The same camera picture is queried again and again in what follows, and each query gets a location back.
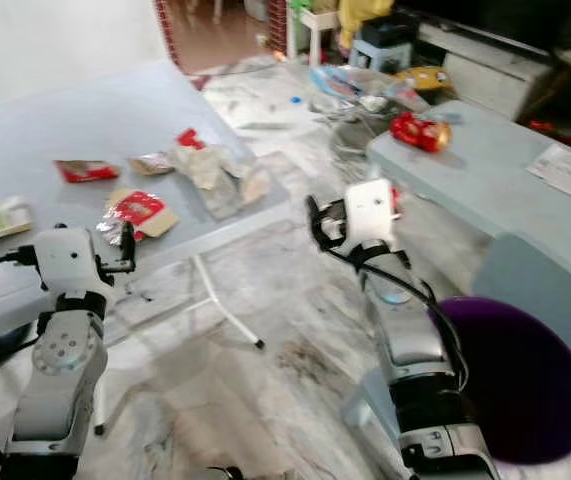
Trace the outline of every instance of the yellow item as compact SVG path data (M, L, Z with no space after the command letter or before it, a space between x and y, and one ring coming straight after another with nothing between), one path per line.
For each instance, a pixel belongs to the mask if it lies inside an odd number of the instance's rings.
M394 0L340 0L338 18L341 21L341 47L352 48L354 35L363 22L389 15Z
M437 88L454 88L442 67L416 67L393 75L405 80L414 90L435 90Z

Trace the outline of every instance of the stool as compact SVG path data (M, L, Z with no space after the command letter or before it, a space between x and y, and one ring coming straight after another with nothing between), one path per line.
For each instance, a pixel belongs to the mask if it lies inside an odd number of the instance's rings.
M379 48L371 43L367 43L360 38L360 34L354 39L352 51L349 54L349 64L352 67L358 65L358 55L362 53L372 59L369 68L380 72L383 64L388 60L395 60L401 70L406 70L410 66L412 56L412 45L401 43L393 47Z
M326 12L318 15L313 14L309 10L303 9L299 18L296 12L289 7L288 2L287 14L287 57L290 60L296 58L296 23L298 20L311 30L311 41L309 45L309 66L310 68L318 67L321 58L321 32L323 30L331 30L340 27L338 20L338 12Z

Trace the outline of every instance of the plastic wrapper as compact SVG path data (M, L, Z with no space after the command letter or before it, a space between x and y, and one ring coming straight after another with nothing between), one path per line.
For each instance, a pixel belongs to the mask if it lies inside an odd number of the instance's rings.
M366 68L322 66L312 70L312 81L318 89L339 100L357 103L364 97L394 100L414 112L424 112L429 104L407 81Z
M174 170L169 155L165 152L150 153L127 159L132 169L139 175L162 175Z
M55 160L54 164L68 183L109 180L120 175L120 168L102 161Z
M110 245L119 245L123 224L131 222L137 241L158 237L178 223L178 216L156 195L120 188L107 203L107 212L96 229Z
M177 137L168 155L176 170L194 183L207 210L218 220L234 215L269 191L267 172L236 161L225 147L203 144L192 129Z

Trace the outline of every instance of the marble floor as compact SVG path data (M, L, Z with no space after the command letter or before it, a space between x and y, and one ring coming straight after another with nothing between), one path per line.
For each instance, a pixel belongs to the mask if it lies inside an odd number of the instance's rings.
M203 91L292 197L289 221L204 257L221 300L267 348L254 349L210 306L168 310L204 295L189 264L138 280L107 319L108 334L154 321L110 349L113 414L105 438L88 438L79 479L182 479L194 468L229 464L247 478L407 478L376 424L366 433L378 447L366 450L339 417L376 363L372 333L352 270L311 242L303 199L338 198L344 184L332 165L331 131L307 110L315 92L306 68L270 62L243 62L238 71L253 73L213 76ZM439 297L466 291L487 239L418 197L407 194L404 209L398 235L418 273ZM0 442L28 372L27 352L0 369ZM505 480L571 479L571 456L499 468Z

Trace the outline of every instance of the red brick wall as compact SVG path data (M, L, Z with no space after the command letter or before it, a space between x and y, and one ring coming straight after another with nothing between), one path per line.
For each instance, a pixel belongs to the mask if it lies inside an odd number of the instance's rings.
M167 45L167 53L169 58L177 67L180 67L178 61L178 51L176 50L176 44L174 42L174 30L172 28L171 21L171 11L167 0L155 0L156 3L156 13L158 14L158 21L161 25L161 30L163 31L163 36L165 37L165 45Z
M285 0L269 0L269 45L274 50L287 53L287 3Z

